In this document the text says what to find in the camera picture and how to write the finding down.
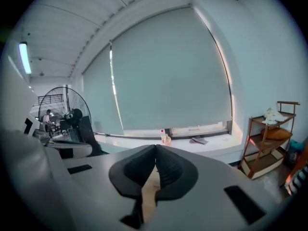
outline gray floor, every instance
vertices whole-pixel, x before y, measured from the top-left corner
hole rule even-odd
[[[278,203],[281,203],[289,196],[285,187],[280,186],[284,184],[290,172],[291,170],[285,165],[280,165],[264,176],[255,179],[255,181],[261,184],[262,187],[267,190]]]

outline roller blind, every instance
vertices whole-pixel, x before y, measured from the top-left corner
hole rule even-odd
[[[225,69],[191,8],[149,18],[113,42],[124,129],[181,128],[231,120]]]
[[[106,47],[84,73],[84,98],[94,132],[123,134],[112,88],[109,51]]]

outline wooden shelf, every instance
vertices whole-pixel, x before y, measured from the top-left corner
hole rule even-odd
[[[262,123],[265,120],[263,116],[258,116],[258,117],[249,119],[249,128],[248,128],[246,146],[244,149],[244,153],[243,153],[239,168],[250,179],[258,178],[270,172],[271,170],[278,167],[283,162],[283,159],[286,153],[281,151],[281,145],[284,144],[285,142],[288,142],[286,146],[286,151],[288,150],[291,137],[284,139],[284,140],[279,140],[279,141],[269,140],[269,139],[266,139],[266,137],[268,135],[269,130],[273,128],[277,128],[280,125],[290,120],[292,120],[292,128],[290,131],[292,135],[294,118],[296,116],[295,106],[299,105],[299,103],[298,102],[285,102],[285,101],[278,101],[277,103],[280,104],[280,111],[279,111],[280,114],[286,117],[284,121],[277,122],[276,124],[273,124],[273,125],[267,125],[267,124]],[[282,104],[293,105],[293,113],[283,112]],[[264,127],[265,128],[264,135],[257,134],[257,135],[251,136],[250,135],[251,127],[253,124],[257,124],[259,126]],[[259,151],[256,153],[250,154],[250,155],[246,155],[249,142],[252,143],[255,147],[257,147]]]
[[[277,149],[278,147],[280,147],[283,143],[285,143],[287,139],[284,140],[280,140],[280,141],[276,141],[276,140],[267,140],[265,139],[264,144],[263,144],[263,148],[262,151],[263,152],[267,152],[267,151],[272,151],[274,149]],[[257,134],[254,136],[250,136],[250,142],[257,147],[259,150],[261,150],[261,144],[262,144],[262,140],[263,140],[263,136],[261,134]]]
[[[271,151],[270,153],[263,153],[254,169],[254,174],[251,176],[251,179],[258,178],[274,168],[278,167],[283,161],[284,153],[278,148],[276,150]],[[242,164],[242,171],[245,175],[249,175],[250,171],[254,167],[254,164],[257,159],[257,153],[248,155],[244,158]]]
[[[286,116],[288,117],[285,121],[282,121],[282,122],[277,122],[276,124],[273,124],[273,125],[269,125],[269,130],[273,129],[273,128],[276,128],[286,122],[288,122],[289,120],[293,119],[296,114],[292,114],[292,113],[288,113],[288,112],[279,112],[280,114],[282,114],[283,116]],[[260,126],[263,126],[265,127],[266,124],[262,123],[262,121],[265,120],[264,116],[258,116],[258,117],[254,117],[254,118],[251,118],[251,120],[255,123],[258,123]]]

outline orange object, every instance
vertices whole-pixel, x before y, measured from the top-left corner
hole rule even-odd
[[[264,132],[265,132],[265,129],[262,129],[260,132],[262,136],[264,136]],[[286,140],[290,138],[291,136],[292,136],[292,133],[290,133],[289,131],[283,128],[274,128],[268,131],[266,138],[268,140],[280,141],[280,140]]]
[[[300,155],[299,159],[297,160],[297,163],[295,164],[294,169],[292,170],[292,172],[289,174],[287,180],[285,181],[285,183],[289,183],[290,180],[292,179],[292,176],[300,169],[302,169],[303,167],[305,167],[306,163],[308,161],[308,143],[305,146],[304,151],[302,152],[302,154]]]

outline railing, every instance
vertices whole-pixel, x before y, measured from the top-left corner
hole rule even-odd
[[[43,99],[44,99],[44,103],[61,103],[63,102],[63,94],[39,96],[33,106],[39,106],[41,102],[43,101]]]

